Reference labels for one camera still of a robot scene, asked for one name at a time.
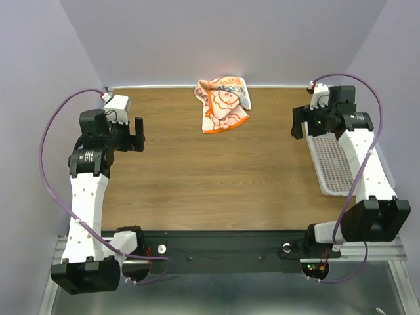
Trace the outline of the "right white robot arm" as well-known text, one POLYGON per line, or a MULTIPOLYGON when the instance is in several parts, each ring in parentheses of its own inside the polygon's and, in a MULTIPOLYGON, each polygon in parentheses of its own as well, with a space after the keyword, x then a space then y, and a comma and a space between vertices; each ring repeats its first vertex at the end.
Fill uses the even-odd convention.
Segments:
POLYGON ((312 96, 310 104, 292 110, 291 135, 301 139, 303 124, 309 136, 335 135, 350 167, 353 183, 349 194, 355 204, 346 205, 336 221, 311 224, 302 240, 303 251, 316 256, 326 245, 393 241, 411 206, 387 180, 376 150, 379 131, 368 113, 357 111, 355 87, 310 82, 307 91, 312 96))

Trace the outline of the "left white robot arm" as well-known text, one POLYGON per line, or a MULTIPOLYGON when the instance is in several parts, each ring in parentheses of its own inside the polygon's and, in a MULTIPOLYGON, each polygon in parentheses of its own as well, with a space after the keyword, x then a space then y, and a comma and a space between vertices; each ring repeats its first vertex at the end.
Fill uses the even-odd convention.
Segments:
POLYGON ((110 241, 99 240, 114 153, 144 150, 142 118, 135 118, 134 134, 128 123, 118 123, 116 118, 115 110, 81 112, 81 136, 68 158, 75 217, 61 262, 51 268, 51 278, 71 295, 116 290, 126 256, 137 259, 145 254, 139 227, 119 228, 110 241))

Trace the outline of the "orange flower towel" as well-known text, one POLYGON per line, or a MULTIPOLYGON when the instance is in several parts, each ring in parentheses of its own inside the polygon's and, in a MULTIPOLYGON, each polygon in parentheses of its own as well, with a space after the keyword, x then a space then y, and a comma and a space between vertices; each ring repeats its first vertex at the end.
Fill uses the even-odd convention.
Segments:
POLYGON ((215 134, 239 127, 249 119, 242 108, 240 99, 235 94, 211 89, 203 103, 202 131, 215 134))

